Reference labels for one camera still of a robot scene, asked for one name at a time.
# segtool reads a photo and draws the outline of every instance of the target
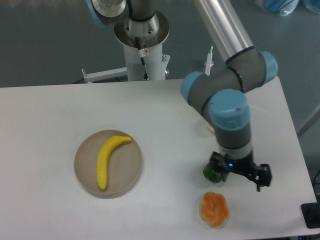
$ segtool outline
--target banana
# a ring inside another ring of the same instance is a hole
[[[130,142],[130,136],[112,136],[102,145],[96,162],[96,181],[101,190],[108,184],[108,162],[112,151],[123,142]]]

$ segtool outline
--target white table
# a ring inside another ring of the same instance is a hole
[[[270,187],[231,173],[202,174],[215,137],[180,94],[181,80],[0,89],[0,238],[4,240],[242,240],[318,234],[300,205],[315,202],[278,78],[247,94],[254,161],[268,163]],[[90,135],[121,130],[136,139],[143,167],[114,199],[94,197],[74,174]],[[225,196],[230,218],[210,228],[198,206]]]

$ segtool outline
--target blue joint cap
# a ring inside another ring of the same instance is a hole
[[[203,72],[201,71],[194,71],[189,73],[183,80],[181,88],[180,88],[180,92],[183,96],[183,98],[189,103],[189,94],[190,94],[190,90],[193,86],[193,84],[195,83],[195,81],[202,75],[205,75]]]
[[[275,57],[269,52],[261,51],[260,54],[263,56],[265,62],[265,78],[263,84],[266,84],[277,76],[278,63]]]
[[[100,21],[95,9],[94,9],[94,6],[92,5],[92,0],[85,0],[86,4],[88,5],[88,8],[90,10],[90,13],[93,17],[93,20],[95,22],[95,24],[99,27],[99,28],[104,28],[105,25],[102,23],[102,21]]]
[[[245,94],[238,90],[218,91],[209,100],[209,117],[226,131],[238,131],[250,122],[250,108]]]

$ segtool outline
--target gray floor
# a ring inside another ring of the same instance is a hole
[[[259,10],[253,0],[231,2],[256,48],[278,60],[278,75],[297,128],[320,103],[320,15],[302,4],[291,15],[279,17]],[[191,1],[158,3],[170,23],[164,44],[165,53],[171,55],[170,78],[203,70],[213,42]],[[214,71],[225,67],[217,51],[214,60]],[[94,73],[124,66],[113,27],[98,28],[85,0],[0,1],[0,87],[70,84],[82,78],[82,68]],[[320,169],[320,121],[300,144],[313,177]]]

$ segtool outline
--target beige plate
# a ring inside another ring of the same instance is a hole
[[[108,163],[108,184],[105,191],[97,184],[97,158],[101,146],[112,136],[129,136],[117,130],[99,131],[89,136],[74,157],[75,175],[82,186],[100,198],[116,198],[126,193],[138,179],[142,168],[142,154],[137,142],[124,142],[112,151]]]

